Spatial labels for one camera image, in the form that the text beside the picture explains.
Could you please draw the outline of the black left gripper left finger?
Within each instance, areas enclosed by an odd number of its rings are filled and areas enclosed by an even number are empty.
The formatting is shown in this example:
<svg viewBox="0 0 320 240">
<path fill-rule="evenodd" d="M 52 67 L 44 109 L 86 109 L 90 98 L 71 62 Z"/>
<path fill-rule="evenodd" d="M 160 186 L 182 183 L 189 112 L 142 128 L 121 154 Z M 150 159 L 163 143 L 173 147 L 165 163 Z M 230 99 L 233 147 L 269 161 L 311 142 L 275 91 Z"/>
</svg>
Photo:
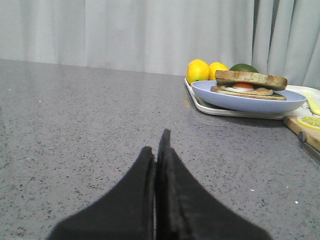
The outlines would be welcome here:
<svg viewBox="0 0 320 240">
<path fill-rule="evenodd" d="M 126 175 L 103 197 L 60 221 L 50 240 L 152 240 L 156 162 L 145 146 Z"/>
</svg>

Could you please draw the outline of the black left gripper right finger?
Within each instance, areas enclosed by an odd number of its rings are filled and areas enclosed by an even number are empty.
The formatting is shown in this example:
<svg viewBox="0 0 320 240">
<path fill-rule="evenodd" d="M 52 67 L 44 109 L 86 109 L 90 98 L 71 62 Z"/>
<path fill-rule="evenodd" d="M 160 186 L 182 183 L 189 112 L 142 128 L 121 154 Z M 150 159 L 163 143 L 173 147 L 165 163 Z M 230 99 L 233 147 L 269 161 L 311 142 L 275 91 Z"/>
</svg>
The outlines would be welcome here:
<svg viewBox="0 0 320 240">
<path fill-rule="evenodd" d="M 156 239 L 269 240 L 259 226 L 208 193 L 182 163 L 163 131 L 156 166 Z"/>
</svg>

